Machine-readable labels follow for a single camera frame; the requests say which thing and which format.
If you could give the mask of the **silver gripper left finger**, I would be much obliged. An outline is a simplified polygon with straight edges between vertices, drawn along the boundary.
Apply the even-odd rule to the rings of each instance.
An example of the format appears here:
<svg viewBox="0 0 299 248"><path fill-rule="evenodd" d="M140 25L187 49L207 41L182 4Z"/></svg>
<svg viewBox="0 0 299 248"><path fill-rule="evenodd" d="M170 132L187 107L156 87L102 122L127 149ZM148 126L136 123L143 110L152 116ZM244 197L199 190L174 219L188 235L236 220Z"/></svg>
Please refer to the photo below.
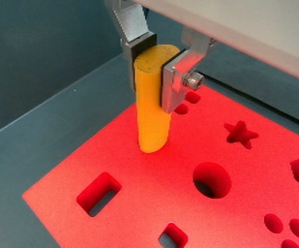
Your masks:
<svg viewBox="0 0 299 248"><path fill-rule="evenodd" d="M146 8L132 0L107 0L108 14L120 37L123 56L128 63L130 85L135 86L134 62L136 57L156 45L150 31Z"/></svg>

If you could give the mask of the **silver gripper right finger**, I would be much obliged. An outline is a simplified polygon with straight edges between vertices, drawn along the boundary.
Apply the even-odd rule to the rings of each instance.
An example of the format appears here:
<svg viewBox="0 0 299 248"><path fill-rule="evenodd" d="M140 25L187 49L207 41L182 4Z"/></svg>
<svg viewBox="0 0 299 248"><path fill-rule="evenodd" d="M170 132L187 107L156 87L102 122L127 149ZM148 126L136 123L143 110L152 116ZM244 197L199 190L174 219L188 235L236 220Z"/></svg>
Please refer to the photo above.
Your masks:
<svg viewBox="0 0 299 248"><path fill-rule="evenodd" d="M162 72L160 106L167 113L184 102L187 92L200 87L203 75L195 67L215 46L215 39L190 27L183 28L182 41L190 48L164 64Z"/></svg>

